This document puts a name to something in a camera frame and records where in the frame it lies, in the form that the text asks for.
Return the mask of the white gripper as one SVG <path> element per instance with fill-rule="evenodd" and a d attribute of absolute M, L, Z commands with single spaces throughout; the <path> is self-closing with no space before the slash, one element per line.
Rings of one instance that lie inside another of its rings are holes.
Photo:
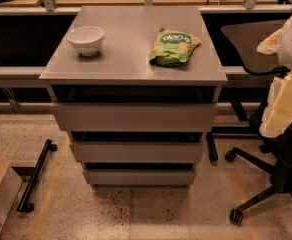
<path fill-rule="evenodd" d="M 281 29 L 273 32 L 259 43 L 257 51 L 266 55 L 277 53 L 281 33 Z M 267 103 L 259 132 L 264 137 L 275 138 L 283 134 L 292 123 L 292 72 L 284 78 L 274 78 Z"/>

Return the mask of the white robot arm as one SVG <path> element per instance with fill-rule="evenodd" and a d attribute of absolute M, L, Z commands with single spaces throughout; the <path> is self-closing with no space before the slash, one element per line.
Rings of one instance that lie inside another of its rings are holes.
<path fill-rule="evenodd" d="M 292 123 L 292 16 L 281 29 L 264 39 L 257 51 L 266 55 L 277 53 L 279 64 L 290 70 L 283 79 L 275 77 L 271 83 L 259 127 L 262 136 L 275 138 Z"/>

